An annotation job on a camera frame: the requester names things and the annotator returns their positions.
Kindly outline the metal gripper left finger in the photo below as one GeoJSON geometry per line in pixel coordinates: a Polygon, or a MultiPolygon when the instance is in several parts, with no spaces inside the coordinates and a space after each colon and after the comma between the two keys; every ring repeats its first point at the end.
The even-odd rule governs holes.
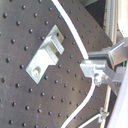
{"type": "Polygon", "coordinates": [[[118,75],[108,67],[106,60],[83,60],[80,64],[83,74],[94,80],[96,86],[109,85],[115,94],[118,94],[118,75]]]}

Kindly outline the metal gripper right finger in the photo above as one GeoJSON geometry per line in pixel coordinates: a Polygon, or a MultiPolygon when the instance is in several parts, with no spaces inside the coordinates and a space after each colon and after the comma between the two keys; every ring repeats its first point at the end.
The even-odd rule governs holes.
{"type": "Polygon", "coordinates": [[[90,59],[107,59],[115,66],[128,60],[128,37],[120,40],[112,47],[103,48],[101,51],[89,52],[90,59]]]}

